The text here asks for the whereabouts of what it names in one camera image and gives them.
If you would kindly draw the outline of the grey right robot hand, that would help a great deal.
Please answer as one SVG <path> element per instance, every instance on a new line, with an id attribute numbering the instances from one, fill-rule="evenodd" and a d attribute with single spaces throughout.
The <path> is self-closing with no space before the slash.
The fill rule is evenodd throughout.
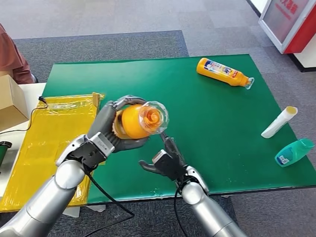
<path id="1" fill-rule="evenodd" d="M 152 164 L 144 160 L 140 160 L 139 164 L 143 170 L 165 176 L 178 185 L 183 182 L 187 174 L 187 165 L 175 143 L 174 138 L 167 136 L 164 132 L 160 134 L 160 137 L 164 143 L 164 149 L 155 155 Z"/>

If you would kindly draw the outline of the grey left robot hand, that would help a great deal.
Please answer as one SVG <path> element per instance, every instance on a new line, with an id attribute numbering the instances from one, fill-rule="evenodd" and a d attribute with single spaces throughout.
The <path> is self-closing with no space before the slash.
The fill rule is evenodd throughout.
<path id="1" fill-rule="evenodd" d="M 112 131 L 112 124 L 116 116 L 116 112 L 122 109 L 124 106 L 143 105 L 146 102 L 143 98 L 132 95 L 123 96 L 117 101 L 108 101 L 97 115 L 87 134 L 87 137 L 91 139 L 97 133 L 100 132 L 115 147 L 114 152 L 115 153 L 143 147 L 149 140 L 148 137 L 141 139 L 121 139 Z"/>

